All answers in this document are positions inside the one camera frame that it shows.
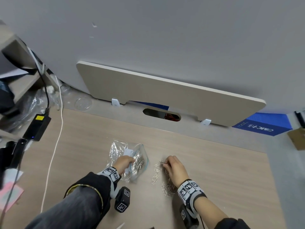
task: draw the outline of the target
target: wristband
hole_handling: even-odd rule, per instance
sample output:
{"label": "wristband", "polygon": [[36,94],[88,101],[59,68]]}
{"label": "wristband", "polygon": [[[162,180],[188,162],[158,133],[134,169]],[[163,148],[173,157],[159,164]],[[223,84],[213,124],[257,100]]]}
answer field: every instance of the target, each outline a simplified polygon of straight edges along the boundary
{"label": "wristband", "polygon": [[184,181],[178,188],[178,195],[186,206],[192,218],[197,218],[197,211],[194,207],[194,202],[199,197],[206,197],[200,186],[191,179]]}
{"label": "wristband", "polygon": [[115,198],[120,190],[117,187],[117,183],[120,181],[121,176],[119,175],[118,171],[114,167],[108,167],[101,172],[97,173],[98,175],[102,175],[108,177],[111,185],[110,185],[110,198]]}

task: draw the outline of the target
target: yellow sticker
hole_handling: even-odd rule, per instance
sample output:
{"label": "yellow sticker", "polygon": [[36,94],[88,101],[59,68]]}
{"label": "yellow sticker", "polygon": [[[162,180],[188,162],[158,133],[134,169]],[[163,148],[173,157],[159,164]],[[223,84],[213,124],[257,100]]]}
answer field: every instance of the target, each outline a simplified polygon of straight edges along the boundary
{"label": "yellow sticker", "polygon": [[44,119],[44,116],[37,116],[37,117],[36,117],[36,120],[42,121],[43,119]]}

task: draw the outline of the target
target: oval cutout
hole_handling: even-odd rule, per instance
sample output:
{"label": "oval cutout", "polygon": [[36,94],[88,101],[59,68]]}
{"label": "oval cutout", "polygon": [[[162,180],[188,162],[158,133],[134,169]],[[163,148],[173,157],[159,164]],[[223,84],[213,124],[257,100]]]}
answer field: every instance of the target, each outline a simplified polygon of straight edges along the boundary
{"label": "oval cutout", "polygon": [[143,110],[143,113],[147,116],[166,119],[166,120],[169,120],[169,121],[180,121],[181,120],[181,117],[180,117],[179,114],[176,115],[174,113],[170,113],[170,112],[167,112],[167,111],[159,111],[159,110],[146,108],[146,109]]}

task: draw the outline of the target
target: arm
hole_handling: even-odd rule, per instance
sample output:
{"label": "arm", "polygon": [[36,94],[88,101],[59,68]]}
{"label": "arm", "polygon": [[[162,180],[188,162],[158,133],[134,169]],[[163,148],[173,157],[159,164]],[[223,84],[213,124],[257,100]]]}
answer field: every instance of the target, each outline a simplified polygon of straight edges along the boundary
{"label": "arm", "polygon": [[[165,163],[163,166],[169,172],[170,178],[177,188],[186,180],[190,180],[184,165],[176,156],[169,156]],[[201,216],[208,229],[249,228],[242,219],[236,220],[228,218],[222,210],[212,203],[212,201],[208,200],[204,193],[201,197],[195,198],[193,206],[197,211],[195,213]]]}
{"label": "arm", "polygon": [[[122,156],[113,167],[121,175],[133,161]],[[109,211],[110,186],[108,177],[90,172],[67,190],[61,202],[36,216],[25,229],[95,228]]]}

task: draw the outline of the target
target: cardboard box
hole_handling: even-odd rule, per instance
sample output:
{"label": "cardboard box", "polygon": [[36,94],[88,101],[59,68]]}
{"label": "cardboard box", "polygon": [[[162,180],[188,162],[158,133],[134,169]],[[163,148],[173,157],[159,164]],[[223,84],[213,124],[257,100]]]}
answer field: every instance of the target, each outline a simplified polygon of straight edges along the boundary
{"label": "cardboard box", "polygon": [[274,113],[255,113],[232,127],[270,136],[292,130],[286,114]]}
{"label": "cardboard box", "polygon": [[305,150],[305,128],[298,128],[287,134],[297,150]]}

